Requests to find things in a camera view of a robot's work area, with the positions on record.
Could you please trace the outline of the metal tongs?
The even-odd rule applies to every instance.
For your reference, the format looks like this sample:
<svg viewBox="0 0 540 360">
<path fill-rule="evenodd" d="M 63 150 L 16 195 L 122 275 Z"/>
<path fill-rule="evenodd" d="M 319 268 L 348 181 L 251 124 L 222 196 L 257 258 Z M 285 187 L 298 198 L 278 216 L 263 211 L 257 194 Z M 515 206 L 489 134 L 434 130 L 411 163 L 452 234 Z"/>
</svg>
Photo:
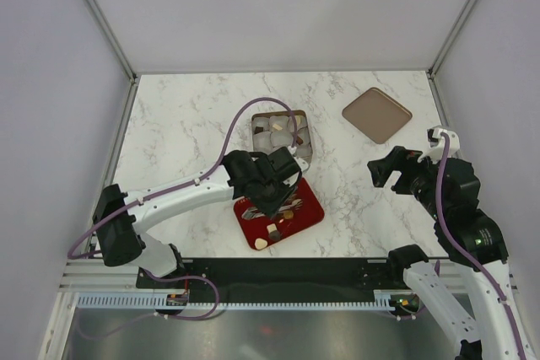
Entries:
<svg viewBox="0 0 540 360">
<path fill-rule="evenodd" d="M 293 211 L 295 208 L 301 207 L 302 204 L 303 200 L 300 198 L 295 198 L 291 201 L 287 201 L 283 206 L 278 209 L 278 214 L 282 214 L 287 211 Z M 241 214 L 240 217 L 244 220 L 253 220 L 255 218 L 262 218 L 264 216 L 265 214 L 260 212 L 255 207 L 249 207 Z"/>
</svg>

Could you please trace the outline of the round white chocolate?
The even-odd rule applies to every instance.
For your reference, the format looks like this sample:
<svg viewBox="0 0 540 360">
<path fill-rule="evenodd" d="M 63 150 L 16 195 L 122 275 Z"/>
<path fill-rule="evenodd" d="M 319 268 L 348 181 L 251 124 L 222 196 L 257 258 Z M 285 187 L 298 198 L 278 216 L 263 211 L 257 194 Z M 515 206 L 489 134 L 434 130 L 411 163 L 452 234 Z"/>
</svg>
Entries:
<svg viewBox="0 0 540 360">
<path fill-rule="evenodd" d="M 302 127 L 305 124 L 305 118 L 303 116 L 296 116 L 295 122 L 297 127 Z"/>
</svg>

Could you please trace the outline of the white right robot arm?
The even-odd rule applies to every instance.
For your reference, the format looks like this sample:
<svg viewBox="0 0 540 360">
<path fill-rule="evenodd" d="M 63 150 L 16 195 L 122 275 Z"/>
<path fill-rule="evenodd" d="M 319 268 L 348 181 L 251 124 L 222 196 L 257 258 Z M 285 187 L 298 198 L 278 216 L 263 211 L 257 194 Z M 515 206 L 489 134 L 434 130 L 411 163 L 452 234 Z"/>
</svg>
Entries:
<svg viewBox="0 0 540 360">
<path fill-rule="evenodd" d="M 514 300 L 505 241 L 497 223 L 478 206 L 480 181 L 472 165 L 448 153 L 435 163 L 419 151 L 395 147 L 367 166 L 376 187 L 398 172 L 392 190 L 414 196 L 434 219 L 438 242 L 462 277 L 473 314 L 467 314 L 443 285 L 416 244 L 389 252 L 387 281 L 393 287 L 409 287 L 419 297 L 456 358 L 535 358 Z"/>
</svg>

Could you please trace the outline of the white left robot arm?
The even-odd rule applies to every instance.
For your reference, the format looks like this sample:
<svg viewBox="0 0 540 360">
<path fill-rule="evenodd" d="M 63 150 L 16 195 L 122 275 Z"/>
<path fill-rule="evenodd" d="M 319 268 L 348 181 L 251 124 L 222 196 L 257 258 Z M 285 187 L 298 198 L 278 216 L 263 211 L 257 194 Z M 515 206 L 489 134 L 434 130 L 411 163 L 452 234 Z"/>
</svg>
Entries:
<svg viewBox="0 0 540 360">
<path fill-rule="evenodd" d="M 107 186 L 93 216 L 104 264 L 135 265 L 165 287 L 177 287 L 185 276 L 180 253 L 174 245 L 152 237 L 149 230 L 199 207 L 240 198 L 267 217 L 275 217 L 310 167 L 294 152 L 292 147 L 270 154 L 234 150 L 181 183 L 138 191 Z"/>
</svg>

